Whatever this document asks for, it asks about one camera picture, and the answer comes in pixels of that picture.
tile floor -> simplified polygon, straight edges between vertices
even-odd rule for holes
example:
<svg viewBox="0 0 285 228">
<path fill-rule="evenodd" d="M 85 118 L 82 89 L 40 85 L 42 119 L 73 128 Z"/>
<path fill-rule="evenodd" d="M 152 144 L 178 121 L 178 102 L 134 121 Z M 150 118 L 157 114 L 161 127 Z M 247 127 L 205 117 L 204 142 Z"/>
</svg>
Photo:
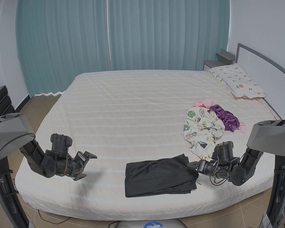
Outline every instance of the tile floor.
<svg viewBox="0 0 285 228">
<path fill-rule="evenodd" d="M 25 114 L 28 121 L 30 122 L 32 129 L 36 132 L 52 106 L 58 100 L 58 96 L 36 96 L 29 100 L 29 102 L 23 107 L 20 111 Z M 19 166 L 22 162 L 23 155 L 19 150 L 12 153 L 9 157 L 10 169 L 14 170 L 12 178 L 15 178 L 15 175 L 19 169 Z M 220 227 L 231 227 L 231 228 L 241 228 L 241 227 L 258 227 L 263 212 L 266 210 L 269 199 L 270 199 L 271 189 L 268 189 L 264 192 L 261 192 L 255 196 L 252 196 L 248 199 L 245 199 L 239 203 L 236 203 L 228 208 L 225 208 L 220 211 L 216 211 L 210 214 L 192 216 L 188 218 L 181 218 L 180 220 L 188 228 L 220 228 Z M 22 197 L 18 195 L 20 202 L 24 208 L 24 211 L 31 217 L 36 228 L 107 228 L 110 224 L 110 221 L 89 221 L 71 218 L 67 222 L 64 222 L 60 225 L 54 225 L 48 222 L 43 221 L 37 210 L 35 210 L 28 203 L 24 202 Z M 65 216 L 55 215 L 47 212 L 40 211 L 41 216 L 48 221 L 53 223 L 59 223 L 66 219 Z M 0 207 L 0 221 L 1 227 L 12 228 L 11 223 L 3 212 L 3 209 Z"/>
</svg>

white bed sheet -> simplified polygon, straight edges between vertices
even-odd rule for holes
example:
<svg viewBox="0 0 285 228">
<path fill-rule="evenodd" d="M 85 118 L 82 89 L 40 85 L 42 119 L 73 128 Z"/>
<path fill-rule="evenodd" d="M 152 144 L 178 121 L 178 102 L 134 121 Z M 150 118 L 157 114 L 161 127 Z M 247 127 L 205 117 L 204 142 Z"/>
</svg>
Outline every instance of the white bed sheet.
<svg viewBox="0 0 285 228">
<path fill-rule="evenodd" d="M 183 137 L 186 111 L 197 99 L 213 98 L 247 126 L 247 133 L 226 131 L 217 143 L 232 140 L 241 156 L 254 123 L 275 119 L 261 98 L 236 98 L 208 71 L 131 70 L 78 75 L 44 118 L 36 139 L 51 148 L 52 133 L 73 139 L 69 153 L 98 156 L 85 168 L 87 177 L 44 178 L 26 159 L 16 175 L 17 189 L 34 208 L 90 220 L 157 220 L 210 213 L 272 186 L 274 155 L 264 154 L 254 176 L 242 186 L 213 186 L 200 174 L 197 190 L 185 195 L 126 198 L 126 163 L 197 157 Z"/>
</svg>

white wall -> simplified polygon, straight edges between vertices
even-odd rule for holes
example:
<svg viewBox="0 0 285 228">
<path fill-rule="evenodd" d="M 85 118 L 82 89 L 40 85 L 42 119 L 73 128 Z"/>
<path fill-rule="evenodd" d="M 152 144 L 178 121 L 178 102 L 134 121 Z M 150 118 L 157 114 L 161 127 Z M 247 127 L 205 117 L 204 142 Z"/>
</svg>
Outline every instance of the white wall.
<svg viewBox="0 0 285 228">
<path fill-rule="evenodd" d="M 285 68 L 285 0 L 230 0 L 227 50 L 237 44 L 260 52 Z"/>
<path fill-rule="evenodd" d="M 0 0 L 0 86 L 6 85 L 14 108 L 28 95 L 16 43 L 17 3 Z"/>
</svg>

purple satin fabric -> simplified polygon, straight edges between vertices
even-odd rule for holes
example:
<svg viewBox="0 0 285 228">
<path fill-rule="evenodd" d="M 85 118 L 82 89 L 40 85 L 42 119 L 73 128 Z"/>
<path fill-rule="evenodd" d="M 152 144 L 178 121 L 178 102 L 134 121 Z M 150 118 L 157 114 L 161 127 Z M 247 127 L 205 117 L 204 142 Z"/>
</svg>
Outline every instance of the purple satin fabric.
<svg viewBox="0 0 285 228">
<path fill-rule="evenodd" d="M 213 105 L 210 107 L 211 111 L 214 111 L 219 119 L 222 120 L 226 130 L 235 131 L 239 127 L 239 120 L 231 112 L 225 111 L 219 105 Z"/>
</svg>

blue and white logo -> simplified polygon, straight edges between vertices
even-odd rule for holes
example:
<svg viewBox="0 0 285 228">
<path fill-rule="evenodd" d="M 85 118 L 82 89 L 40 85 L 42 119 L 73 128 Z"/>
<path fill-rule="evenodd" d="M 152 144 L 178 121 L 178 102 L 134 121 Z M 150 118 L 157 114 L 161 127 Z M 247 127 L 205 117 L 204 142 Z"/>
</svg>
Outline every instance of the blue and white logo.
<svg viewBox="0 0 285 228">
<path fill-rule="evenodd" d="M 163 225 L 158 222 L 150 222 L 146 224 L 144 228 L 163 228 Z"/>
</svg>

